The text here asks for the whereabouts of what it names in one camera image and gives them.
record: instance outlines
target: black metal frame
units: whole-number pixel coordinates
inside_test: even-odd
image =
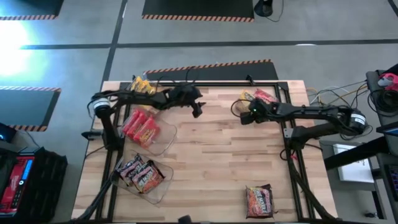
[[[120,84],[120,89],[126,88],[130,83],[129,82],[123,82]],[[174,86],[176,83],[173,82],[160,82],[162,86]],[[285,99],[286,103],[291,103],[290,99],[290,93],[289,93],[289,86],[287,82],[257,82],[254,83],[253,80],[248,80],[246,82],[196,82],[195,86],[268,86],[268,87],[274,87],[275,90],[275,96],[279,101],[282,101],[282,97],[280,94],[280,91],[283,91],[285,94]],[[128,117],[130,111],[130,106],[126,106],[125,108],[125,114],[123,120],[125,121]],[[120,116],[120,108],[117,109],[114,115],[114,121],[113,125],[117,126],[118,121],[119,121],[119,116]],[[295,121],[290,120],[290,125],[292,128],[296,127]],[[285,122],[281,122],[281,129],[282,129],[282,136],[284,136],[284,128],[287,127]],[[117,159],[120,159],[123,155],[123,150],[124,150],[124,139],[122,139],[122,147],[118,149],[118,154],[117,154]],[[284,140],[285,147],[287,148],[287,141]],[[303,183],[308,186],[308,179],[307,179],[307,173],[305,171],[305,164],[304,164],[304,159],[302,152],[298,150],[297,152],[297,160],[298,160],[298,166],[299,166],[299,173],[302,178]],[[295,209],[296,209],[296,214],[297,214],[297,221],[298,222],[307,222],[307,223],[339,223],[339,224],[349,224],[349,223],[356,223],[356,222],[345,222],[342,220],[322,220],[322,219],[316,219],[315,217],[315,211],[314,211],[314,206],[312,205],[311,201],[308,199],[308,196],[305,196],[305,201],[307,204],[307,209],[308,209],[308,218],[303,217],[303,210],[301,206],[301,201],[300,201],[300,194],[299,194],[299,187],[297,181],[293,178],[293,173],[297,172],[294,166],[294,163],[290,161],[290,156],[291,156],[291,151],[289,149],[285,150],[285,155],[288,159],[287,165],[289,167],[289,175],[290,175],[290,181],[292,184],[292,193],[293,193],[293,198],[294,198],[294,203],[295,203]],[[103,172],[103,180],[101,187],[104,185],[106,180],[108,179],[110,175],[110,168],[111,168],[111,160],[112,160],[113,152],[108,151],[106,160],[105,160],[105,167],[104,167],[104,172]],[[103,210],[103,198],[101,199],[96,211],[95,219],[94,220],[84,220],[83,223],[112,223],[113,222],[113,213],[114,213],[114,206],[116,204],[116,196],[117,196],[117,191],[118,188],[116,186],[112,186],[112,191],[111,191],[111,198],[109,201],[109,208],[108,208],[108,214],[106,218],[102,218],[102,210]]]

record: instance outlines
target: red device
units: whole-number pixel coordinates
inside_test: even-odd
[[[17,156],[18,163],[12,168],[8,186],[2,195],[0,213],[17,212],[34,159],[32,156]]]

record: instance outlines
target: wooden tabletop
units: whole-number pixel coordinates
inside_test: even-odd
[[[308,105],[304,82],[286,82],[292,104]],[[104,82],[103,90],[117,90],[119,84]],[[256,88],[200,87],[203,94],[200,101],[207,104],[197,119],[193,118],[191,108],[172,108],[162,112],[161,118],[178,128],[177,138],[165,154],[150,158],[173,168],[169,190],[159,204],[153,205],[119,189],[114,222],[176,222],[184,215],[190,215],[194,222],[268,221],[246,219],[246,186],[266,184],[272,186],[275,211],[279,211],[274,215],[275,220],[270,221],[297,221],[289,170],[287,163],[279,157],[284,148],[280,125],[266,122],[243,126],[230,112],[231,104],[243,89],[254,91]],[[261,89],[275,95],[271,87]],[[312,120],[297,119],[296,122],[297,126],[314,125]],[[98,119],[94,128],[101,128]],[[318,145],[316,140],[309,143]],[[102,145],[100,139],[90,142],[87,153]],[[125,154],[132,150],[142,151],[131,141],[126,141],[124,150]],[[336,217],[322,152],[308,146],[302,152],[312,192]],[[86,159],[72,218],[81,215],[98,193],[105,158],[106,151],[101,150]],[[303,193],[300,193],[300,198],[306,217],[308,211]],[[105,214],[108,200],[109,192],[104,205]]]

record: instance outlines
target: gray floor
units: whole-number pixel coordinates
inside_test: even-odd
[[[110,44],[121,3],[122,0],[65,0],[54,21],[0,21],[0,30],[4,31],[0,36],[0,85],[57,86],[63,90],[49,129],[32,134],[48,150],[66,155],[70,164],[53,222],[67,221],[72,213],[87,146],[80,133],[91,126],[85,106],[91,95],[100,90],[109,49],[17,48]],[[398,17],[387,0],[285,0],[279,23],[256,17],[252,24],[142,20],[143,3],[128,0],[119,43],[398,39]],[[280,1],[275,1],[274,10],[276,17]],[[389,68],[397,63],[398,44],[117,49],[109,79],[130,80],[132,75],[157,68],[264,58],[275,63],[280,80],[304,80],[307,87],[320,90],[365,80],[369,70]],[[323,97],[326,102],[333,98]],[[369,124],[379,126],[366,96],[359,98],[358,108]],[[373,132],[355,141],[376,137],[378,134]],[[341,140],[338,136],[325,139]],[[391,213],[383,222],[362,216],[366,210],[374,211],[369,192],[332,190],[340,218],[395,223]]]

